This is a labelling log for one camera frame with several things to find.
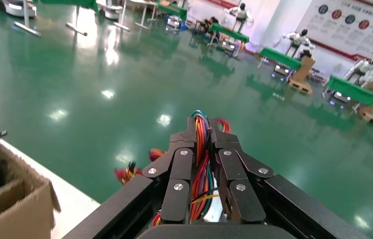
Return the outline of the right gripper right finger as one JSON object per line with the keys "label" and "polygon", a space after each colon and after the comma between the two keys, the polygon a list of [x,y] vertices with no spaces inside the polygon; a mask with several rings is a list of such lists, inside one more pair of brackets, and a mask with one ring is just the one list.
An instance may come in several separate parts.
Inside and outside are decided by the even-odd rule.
{"label": "right gripper right finger", "polygon": [[251,239],[363,239],[365,235],[293,183],[246,154],[211,119],[211,146],[227,219]]}

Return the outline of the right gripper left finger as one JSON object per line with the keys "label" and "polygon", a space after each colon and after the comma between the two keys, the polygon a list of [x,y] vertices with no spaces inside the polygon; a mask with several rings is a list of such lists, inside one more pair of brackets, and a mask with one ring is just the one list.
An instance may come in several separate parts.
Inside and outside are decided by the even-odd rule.
{"label": "right gripper left finger", "polygon": [[141,175],[110,196],[76,225],[66,239],[168,239],[157,233],[188,222],[196,131],[193,118],[185,131],[172,134],[168,151]]}

